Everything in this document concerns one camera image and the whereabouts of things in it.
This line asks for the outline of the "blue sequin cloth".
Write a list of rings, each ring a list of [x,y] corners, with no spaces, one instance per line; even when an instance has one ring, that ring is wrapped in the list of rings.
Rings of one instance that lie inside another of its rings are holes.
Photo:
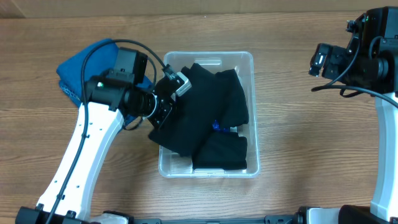
[[[224,132],[224,133],[228,133],[230,132],[230,128],[221,128],[220,124],[217,120],[215,120],[215,122],[212,124],[213,130],[217,131],[217,132]]]

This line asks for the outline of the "black cloth long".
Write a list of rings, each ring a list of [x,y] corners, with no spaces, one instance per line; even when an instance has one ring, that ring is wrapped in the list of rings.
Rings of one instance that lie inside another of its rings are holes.
[[[249,122],[246,96],[235,70],[225,70],[215,74],[227,88],[225,109],[218,120],[221,128],[233,128]]]

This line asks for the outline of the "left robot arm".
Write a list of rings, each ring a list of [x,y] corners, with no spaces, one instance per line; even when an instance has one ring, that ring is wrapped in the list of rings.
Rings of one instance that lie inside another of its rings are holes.
[[[160,129],[174,112],[176,98],[192,86],[182,72],[163,65],[163,79],[148,90],[138,88],[152,62],[140,51],[121,47],[114,68],[81,80],[81,106],[63,159],[36,207],[19,209],[16,224],[134,223],[134,217],[120,212],[91,217],[90,209],[104,159],[125,120],[136,116]]]

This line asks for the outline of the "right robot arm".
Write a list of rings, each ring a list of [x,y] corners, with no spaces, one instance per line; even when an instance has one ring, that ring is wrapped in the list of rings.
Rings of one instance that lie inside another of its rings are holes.
[[[308,73],[329,80],[313,92],[338,89],[343,98],[374,97],[379,152],[373,199],[368,207],[301,207],[293,223],[397,223],[397,8],[370,9],[348,21],[346,31],[352,36],[345,48],[318,44]]]

